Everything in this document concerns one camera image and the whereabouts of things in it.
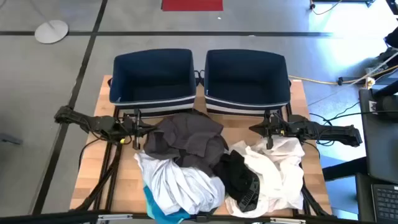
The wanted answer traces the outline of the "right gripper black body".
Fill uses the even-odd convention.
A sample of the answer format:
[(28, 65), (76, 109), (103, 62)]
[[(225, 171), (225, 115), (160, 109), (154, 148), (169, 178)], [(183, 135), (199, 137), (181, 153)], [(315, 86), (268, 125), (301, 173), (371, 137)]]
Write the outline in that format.
[(294, 137), (294, 133), (290, 129), (290, 123), (284, 121), (278, 113), (264, 113), (264, 137), (267, 139), (267, 149), (272, 149), (274, 141), (272, 136)]

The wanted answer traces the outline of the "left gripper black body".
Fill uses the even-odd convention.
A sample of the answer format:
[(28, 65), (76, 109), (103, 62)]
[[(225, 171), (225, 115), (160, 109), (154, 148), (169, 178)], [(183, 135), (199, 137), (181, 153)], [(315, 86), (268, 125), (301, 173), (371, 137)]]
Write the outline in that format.
[(134, 109), (133, 116), (129, 114), (124, 114), (123, 121), (126, 123), (127, 131), (132, 142), (132, 148), (135, 150), (141, 149), (141, 144), (139, 139), (143, 137), (141, 129), (143, 128), (143, 122), (141, 121), (141, 110)]

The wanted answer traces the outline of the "dark grey garment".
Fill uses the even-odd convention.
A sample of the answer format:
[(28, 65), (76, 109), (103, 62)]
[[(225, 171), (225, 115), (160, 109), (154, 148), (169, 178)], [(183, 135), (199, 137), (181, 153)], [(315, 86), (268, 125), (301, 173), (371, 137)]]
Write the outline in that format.
[(223, 125), (194, 111), (163, 119), (147, 135), (144, 152), (155, 159), (171, 159), (179, 167), (194, 167), (210, 177), (228, 145)]

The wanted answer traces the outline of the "white garment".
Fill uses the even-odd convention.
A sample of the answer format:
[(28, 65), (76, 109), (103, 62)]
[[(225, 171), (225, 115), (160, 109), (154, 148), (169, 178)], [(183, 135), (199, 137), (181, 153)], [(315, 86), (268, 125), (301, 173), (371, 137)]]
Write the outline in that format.
[(240, 141), (230, 149), (244, 157), (245, 165), (257, 174), (260, 181), (257, 207), (242, 212), (238, 203), (228, 196), (225, 204), (230, 215), (257, 218), (285, 208), (302, 209), (303, 169), (299, 164), (305, 153), (297, 138), (274, 136), (272, 149), (267, 148), (266, 138), (258, 140), (253, 146)]

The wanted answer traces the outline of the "black garment printed waistband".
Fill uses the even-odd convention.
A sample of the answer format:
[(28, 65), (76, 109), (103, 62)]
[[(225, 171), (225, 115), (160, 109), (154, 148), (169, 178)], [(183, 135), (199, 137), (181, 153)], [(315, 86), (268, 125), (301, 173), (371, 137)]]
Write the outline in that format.
[(260, 180), (244, 163), (244, 157), (232, 150), (224, 153), (213, 166), (213, 173), (224, 184), (226, 193), (235, 200), (241, 212), (250, 212), (257, 208)]

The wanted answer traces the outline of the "light grey shirt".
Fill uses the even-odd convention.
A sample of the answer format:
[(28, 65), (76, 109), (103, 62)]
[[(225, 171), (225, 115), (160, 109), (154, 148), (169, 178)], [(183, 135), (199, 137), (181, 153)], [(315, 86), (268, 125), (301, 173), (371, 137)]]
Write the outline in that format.
[(195, 167), (179, 167), (171, 159), (158, 160), (143, 152), (134, 158), (145, 186), (164, 214), (182, 209), (195, 215), (223, 204), (225, 188), (219, 177), (209, 177)]

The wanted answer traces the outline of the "blue garment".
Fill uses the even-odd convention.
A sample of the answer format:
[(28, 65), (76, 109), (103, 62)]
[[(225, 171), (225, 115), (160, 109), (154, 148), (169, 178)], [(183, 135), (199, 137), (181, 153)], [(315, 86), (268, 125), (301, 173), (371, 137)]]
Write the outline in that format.
[(156, 224), (181, 224), (181, 222), (190, 218), (190, 214), (182, 209), (170, 215), (165, 215), (156, 203), (147, 204), (147, 214), (155, 220)]

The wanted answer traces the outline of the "navy white-striped fabric bin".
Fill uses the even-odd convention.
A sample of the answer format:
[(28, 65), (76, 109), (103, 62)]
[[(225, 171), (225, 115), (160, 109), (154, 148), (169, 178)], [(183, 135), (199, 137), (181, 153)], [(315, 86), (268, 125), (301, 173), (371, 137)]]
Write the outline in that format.
[(109, 101), (125, 114), (166, 116), (193, 109), (197, 92), (189, 49), (151, 49), (114, 58)]
[(263, 116), (290, 103), (285, 57), (272, 52), (209, 50), (203, 84), (208, 113)]

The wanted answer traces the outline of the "black desk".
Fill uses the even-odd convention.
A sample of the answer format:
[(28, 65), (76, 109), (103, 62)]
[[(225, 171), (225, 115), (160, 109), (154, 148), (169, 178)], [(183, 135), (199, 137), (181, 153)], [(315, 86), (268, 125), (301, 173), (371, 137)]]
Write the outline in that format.
[(356, 194), (358, 200), (358, 216), (361, 222), (372, 222), (376, 223), (372, 185), (373, 184), (391, 184), (398, 185), (398, 182), (386, 182), (384, 180), (374, 179), (368, 175), (356, 174)]

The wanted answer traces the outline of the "red floor mat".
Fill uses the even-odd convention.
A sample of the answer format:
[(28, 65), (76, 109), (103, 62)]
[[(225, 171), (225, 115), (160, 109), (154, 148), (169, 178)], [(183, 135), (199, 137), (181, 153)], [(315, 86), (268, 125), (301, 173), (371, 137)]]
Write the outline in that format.
[(163, 11), (223, 11), (223, 0), (162, 0)]

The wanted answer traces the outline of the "round grey stand base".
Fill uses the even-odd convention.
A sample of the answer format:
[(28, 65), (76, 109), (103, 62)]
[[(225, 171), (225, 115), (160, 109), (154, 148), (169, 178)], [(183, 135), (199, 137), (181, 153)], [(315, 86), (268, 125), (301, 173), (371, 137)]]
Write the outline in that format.
[(61, 20), (49, 20), (37, 7), (34, 0), (29, 0), (30, 5), (34, 11), (44, 21), (41, 25), (36, 28), (34, 37), (36, 41), (41, 44), (55, 44), (63, 40), (69, 33), (69, 26), (66, 22)]

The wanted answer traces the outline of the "black aluminium rig frame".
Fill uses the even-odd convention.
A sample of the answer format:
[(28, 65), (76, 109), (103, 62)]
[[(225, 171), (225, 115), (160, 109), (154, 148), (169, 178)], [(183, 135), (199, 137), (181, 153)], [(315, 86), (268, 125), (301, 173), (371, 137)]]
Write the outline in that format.
[[(104, 161), (110, 158), (111, 145), (114, 143), (107, 142), (106, 153)], [(39, 211), (35, 215), (24, 215), (16, 217), (1, 217), (0, 224), (84, 224), (98, 222), (105, 220), (110, 217), (110, 220), (116, 220), (117, 217), (121, 216), (122, 219), (146, 219), (149, 216), (146, 213), (129, 213), (129, 212), (116, 212), (110, 211), (110, 197), (113, 196), (114, 188), (116, 186), (116, 173), (118, 171), (119, 162), (121, 159), (122, 144), (115, 144), (116, 152), (113, 157), (112, 163), (108, 164), (107, 170), (104, 169), (105, 163), (101, 170), (99, 181), (96, 184), (93, 191), (87, 196), (87, 198), (77, 208), (70, 210), (69, 212), (62, 213), (46, 213), (41, 214)], [(106, 201), (106, 208), (100, 210), (99, 207), (94, 206), (93, 210), (88, 210), (92, 203), (95, 205), (97, 201), (100, 201), (103, 188), (105, 184), (109, 183), (108, 196)], [(372, 222), (361, 222), (347, 219), (339, 219), (333, 215), (329, 215), (324, 209), (321, 208), (320, 204), (316, 202), (315, 198), (311, 195), (309, 189), (303, 184), (302, 193), (304, 196), (304, 204), (308, 204), (309, 207), (313, 208), (315, 216), (310, 214), (310, 209), (305, 208), (305, 214), (299, 214), (298, 212), (292, 212), (292, 217), (274, 217), (261, 216), (258, 218), (238, 218), (226, 215), (212, 215), (211, 213), (199, 213), (199, 215), (190, 215), (190, 218), (186, 220), (195, 221), (197, 223), (208, 223), (210, 221), (245, 221), (245, 222), (276, 222), (276, 223), (296, 223), (296, 224), (375, 224)]]

